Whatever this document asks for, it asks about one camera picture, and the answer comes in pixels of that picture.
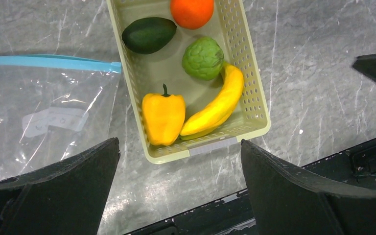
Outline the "orange fruit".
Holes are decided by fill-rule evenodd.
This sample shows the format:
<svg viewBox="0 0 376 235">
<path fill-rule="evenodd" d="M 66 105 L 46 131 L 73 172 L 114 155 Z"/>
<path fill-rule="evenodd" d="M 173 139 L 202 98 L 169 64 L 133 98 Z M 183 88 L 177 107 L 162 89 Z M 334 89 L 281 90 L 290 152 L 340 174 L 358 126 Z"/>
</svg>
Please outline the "orange fruit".
<svg viewBox="0 0 376 235">
<path fill-rule="evenodd" d="M 190 30 L 203 27 L 212 18 L 213 11 L 213 0 L 170 1 L 170 12 L 175 22 Z"/>
</svg>

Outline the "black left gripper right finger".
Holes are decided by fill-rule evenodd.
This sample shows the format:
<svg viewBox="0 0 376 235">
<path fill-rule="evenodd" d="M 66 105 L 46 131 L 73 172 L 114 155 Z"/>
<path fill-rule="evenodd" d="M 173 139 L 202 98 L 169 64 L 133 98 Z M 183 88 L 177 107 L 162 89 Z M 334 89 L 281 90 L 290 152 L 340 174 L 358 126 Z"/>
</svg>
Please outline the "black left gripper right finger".
<svg viewBox="0 0 376 235">
<path fill-rule="evenodd" d="M 242 140 L 240 155 L 260 235 L 376 235 L 376 189 L 347 153 L 300 167 Z"/>
</svg>

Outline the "yellow bell pepper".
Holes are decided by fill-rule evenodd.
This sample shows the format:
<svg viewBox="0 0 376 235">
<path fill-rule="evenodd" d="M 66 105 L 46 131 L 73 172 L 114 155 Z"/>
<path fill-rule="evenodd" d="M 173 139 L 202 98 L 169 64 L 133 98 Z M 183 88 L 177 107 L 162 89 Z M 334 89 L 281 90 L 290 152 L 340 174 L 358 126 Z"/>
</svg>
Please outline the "yellow bell pepper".
<svg viewBox="0 0 376 235">
<path fill-rule="evenodd" d="M 186 117 L 182 95 L 149 93 L 142 99 L 141 111 L 147 138 L 152 145 L 172 145 L 178 138 Z"/>
</svg>

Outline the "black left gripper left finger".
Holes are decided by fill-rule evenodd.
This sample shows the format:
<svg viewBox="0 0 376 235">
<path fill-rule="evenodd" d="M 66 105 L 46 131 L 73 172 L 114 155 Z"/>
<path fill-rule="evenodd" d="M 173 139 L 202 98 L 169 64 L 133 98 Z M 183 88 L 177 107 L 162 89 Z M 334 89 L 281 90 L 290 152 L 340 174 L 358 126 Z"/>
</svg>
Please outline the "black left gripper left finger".
<svg viewBox="0 0 376 235">
<path fill-rule="evenodd" d="M 97 234 L 119 159 L 110 138 L 0 181 L 0 235 Z"/>
</svg>

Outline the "clear zip bag blue zipper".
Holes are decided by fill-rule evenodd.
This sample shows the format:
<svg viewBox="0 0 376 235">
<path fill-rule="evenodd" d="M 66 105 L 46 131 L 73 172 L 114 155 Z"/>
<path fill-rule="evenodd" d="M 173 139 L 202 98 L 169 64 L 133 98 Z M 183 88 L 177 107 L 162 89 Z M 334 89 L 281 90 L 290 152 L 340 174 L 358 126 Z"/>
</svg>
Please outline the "clear zip bag blue zipper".
<svg viewBox="0 0 376 235">
<path fill-rule="evenodd" d="M 0 56 L 0 181 L 105 141 L 121 73 L 120 62 Z"/>
</svg>

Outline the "green custard apple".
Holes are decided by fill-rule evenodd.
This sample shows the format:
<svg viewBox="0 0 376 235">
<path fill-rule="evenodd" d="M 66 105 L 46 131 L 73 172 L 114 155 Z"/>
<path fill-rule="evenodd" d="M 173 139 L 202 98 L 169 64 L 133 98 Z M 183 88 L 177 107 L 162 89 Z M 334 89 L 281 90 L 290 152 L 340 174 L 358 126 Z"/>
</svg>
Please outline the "green custard apple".
<svg viewBox="0 0 376 235">
<path fill-rule="evenodd" d="M 186 74 L 199 80 L 213 80 L 220 73 L 224 63 L 224 52 L 216 40 L 200 37 L 190 44 L 182 57 Z"/>
</svg>

